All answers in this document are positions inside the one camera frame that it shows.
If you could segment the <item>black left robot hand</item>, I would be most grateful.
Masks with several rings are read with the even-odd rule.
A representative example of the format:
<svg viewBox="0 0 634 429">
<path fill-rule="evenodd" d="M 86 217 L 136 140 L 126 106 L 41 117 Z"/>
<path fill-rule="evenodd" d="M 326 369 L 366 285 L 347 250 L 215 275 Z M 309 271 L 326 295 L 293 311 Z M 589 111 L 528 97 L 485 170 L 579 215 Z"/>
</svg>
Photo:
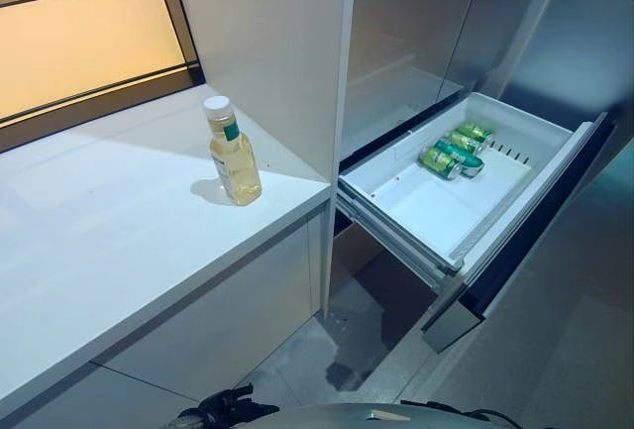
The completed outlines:
<svg viewBox="0 0 634 429">
<path fill-rule="evenodd" d="M 280 410 L 276 405 L 254 402 L 250 395 L 254 386 L 249 383 L 234 389 L 224 389 L 207 398 L 198 406 L 205 428 L 231 428 L 240 423 L 253 422 Z"/>
</svg>

